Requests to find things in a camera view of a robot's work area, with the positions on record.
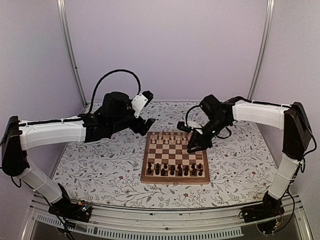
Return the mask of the dark piece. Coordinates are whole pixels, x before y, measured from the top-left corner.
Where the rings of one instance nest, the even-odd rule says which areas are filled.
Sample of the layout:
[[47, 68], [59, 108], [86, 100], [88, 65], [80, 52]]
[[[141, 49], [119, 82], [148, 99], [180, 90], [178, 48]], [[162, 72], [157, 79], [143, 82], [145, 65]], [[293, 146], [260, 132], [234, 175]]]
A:
[[192, 171], [191, 171], [191, 174], [193, 176], [196, 176], [197, 175], [197, 169], [196, 168], [193, 168]]
[[182, 176], [183, 175], [183, 171], [181, 169], [178, 170], [178, 176]]
[[165, 176], [165, 174], [166, 174], [166, 170], [165, 170], [164, 168], [162, 168], [162, 169], [161, 169], [161, 173], [160, 173], [160, 174], [161, 174], [161, 176]]

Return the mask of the wooden chess board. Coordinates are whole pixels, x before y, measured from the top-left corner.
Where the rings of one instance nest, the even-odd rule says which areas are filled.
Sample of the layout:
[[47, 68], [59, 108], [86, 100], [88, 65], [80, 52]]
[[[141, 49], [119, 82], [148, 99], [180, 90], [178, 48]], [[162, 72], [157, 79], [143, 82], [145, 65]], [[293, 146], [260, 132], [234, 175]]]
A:
[[[210, 183], [207, 152], [197, 151], [188, 153], [188, 144], [157, 144], [151, 143], [152, 132], [147, 133], [144, 158], [140, 180], [143, 184], [177, 184], [177, 185], [207, 185]], [[147, 174], [148, 162], [151, 163], [152, 175]], [[160, 164], [159, 175], [155, 174], [156, 164]], [[165, 176], [161, 176], [164, 164], [167, 164]], [[192, 164], [195, 164], [197, 175], [192, 175]], [[198, 164], [202, 164], [203, 173], [199, 176]], [[182, 176], [178, 176], [178, 164], [182, 167]], [[171, 166], [175, 166], [174, 175], [170, 175]], [[185, 166], [189, 165], [188, 175], [185, 176]]]

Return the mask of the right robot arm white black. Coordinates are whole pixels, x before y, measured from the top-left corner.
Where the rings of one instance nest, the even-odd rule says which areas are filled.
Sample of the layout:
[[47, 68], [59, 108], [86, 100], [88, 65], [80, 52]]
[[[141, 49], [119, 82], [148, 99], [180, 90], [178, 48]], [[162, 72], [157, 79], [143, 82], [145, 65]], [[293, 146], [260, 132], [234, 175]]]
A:
[[288, 187], [295, 181], [299, 168], [305, 167], [305, 157], [314, 141], [305, 108], [299, 101], [277, 104], [254, 101], [236, 96], [226, 101], [210, 94], [197, 105], [207, 117], [200, 125], [185, 119], [178, 124], [182, 131], [192, 133], [187, 147], [189, 153], [207, 150], [213, 146], [213, 138], [234, 122], [256, 123], [271, 151], [278, 150], [277, 173], [267, 190], [266, 200], [259, 206], [262, 218], [269, 218], [278, 210], [278, 203]]

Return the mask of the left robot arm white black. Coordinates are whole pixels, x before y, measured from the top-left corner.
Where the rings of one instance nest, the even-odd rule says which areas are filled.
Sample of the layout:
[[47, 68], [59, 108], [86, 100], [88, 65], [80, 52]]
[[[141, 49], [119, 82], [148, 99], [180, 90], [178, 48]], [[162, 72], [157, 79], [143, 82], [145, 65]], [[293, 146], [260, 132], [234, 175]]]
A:
[[127, 128], [144, 136], [155, 119], [144, 120], [140, 113], [152, 99], [148, 90], [133, 99], [114, 91], [104, 96], [102, 106], [94, 113], [41, 121], [20, 121], [12, 116], [2, 140], [2, 170], [43, 195], [63, 217], [70, 217], [75, 210], [65, 189], [27, 159], [27, 150], [68, 142], [96, 142]]

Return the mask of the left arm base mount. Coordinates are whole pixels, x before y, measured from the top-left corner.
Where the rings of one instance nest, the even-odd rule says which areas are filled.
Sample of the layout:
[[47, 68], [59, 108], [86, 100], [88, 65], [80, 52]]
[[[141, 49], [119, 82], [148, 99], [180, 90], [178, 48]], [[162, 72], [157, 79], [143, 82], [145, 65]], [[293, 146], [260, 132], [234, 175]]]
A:
[[92, 203], [84, 200], [73, 202], [63, 197], [52, 203], [48, 212], [66, 219], [88, 223], [92, 213]]

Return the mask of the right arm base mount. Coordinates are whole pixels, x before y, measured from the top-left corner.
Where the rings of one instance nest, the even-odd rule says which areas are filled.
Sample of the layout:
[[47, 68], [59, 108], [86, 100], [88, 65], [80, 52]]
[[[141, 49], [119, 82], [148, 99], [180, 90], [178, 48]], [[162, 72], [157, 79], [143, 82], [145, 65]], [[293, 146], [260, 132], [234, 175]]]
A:
[[245, 223], [279, 216], [279, 220], [274, 218], [273, 220], [265, 221], [257, 225], [261, 233], [268, 235], [273, 234], [277, 230], [283, 220], [284, 213], [281, 199], [275, 199], [267, 192], [262, 199], [262, 203], [243, 207], [238, 216], [241, 216]]

